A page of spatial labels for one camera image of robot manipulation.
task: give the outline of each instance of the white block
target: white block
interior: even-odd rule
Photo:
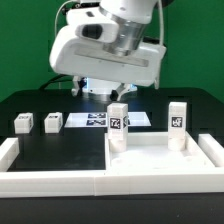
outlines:
[[[14,126],[16,134],[30,133],[33,127],[33,114],[32,113],[19,114],[14,121]]]
[[[7,171],[18,154],[18,138],[7,138],[0,146],[0,172]]]
[[[44,120],[45,133],[58,133],[63,125],[62,113],[50,113]]]
[[[185,149],[187,103],[171,102],[168,117],[168,148]]]
[[[128,134],[128,105],[112,103],[107,107],[110,150],[126,151]]]

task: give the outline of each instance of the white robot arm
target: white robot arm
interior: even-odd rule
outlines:
[[[50,65],[53,70],[72,75],[76,80],[77,77],[93,79],[93,86],[100,85],[101,88],[91,87],[87,90],[91,94],[94,91],[96,94],[110,94],[111,89],[121,89],[120,85],[125,84],[118,100],[130,90],[130,84],[155,84],[158,88],[160,64],[166,51],[163,46],[161,0],[91,2],[100,2],[100,5],[68,11],[68,25],[58,33],[51,51]],[[151,21],[157,3],[160,6],[160,42],[145,43],[143,32]]]

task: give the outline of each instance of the black table surface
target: black table surface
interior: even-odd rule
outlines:
[[[209,133],[224,145],[224,104],[196,88],[154,90],[141,88],[123,103],[129,112],[145,111],[150,127],[130,127],[129,132],[167,131],[168,106],[187,102],[187,131],[197,141]],[[72,97],[69,90],[26,90],[0,103],[0,143],[18,137],[20,154],[9,172],[105,169],[106,128],[62,128],[45,134],[50,112],[106,112],[111,102]],[[14,120],[31,112],[30,134],[16,135]],[[1,223],[223,223],[224,193],[124,195],[104,197],[51,197],[0,199]]]

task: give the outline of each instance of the white plastic tray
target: white plastic tray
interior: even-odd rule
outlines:
[[[10,164],[13,141],[3,143]],[[0,172],[0,197],[224,192],[224,149],[212,136],[199,135],[199,147],[187,135],[183,152],[166,144],[167,133],[130,133],[127,152],[114,154],[105,138],[106,170]]]
[[[127,149],[115,153],[109,149],[106,135],[106,169],[116,172],[148,172],[151,169],[211,168],[214,164],[186,133],[186,149],[168,149],[167,132],[128,133]]]

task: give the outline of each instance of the green backdrop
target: green backdrop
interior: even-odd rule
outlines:
[[[55,75],[49,53],[55,14],[63,2],[0,2],[0,100],[18,90],[37,89]],[[168,50],[161,87],[198,87],[224,102],[224,1],[175,0],[164,17]],[[157,35],[157,22],[153,19],[148,35]]]

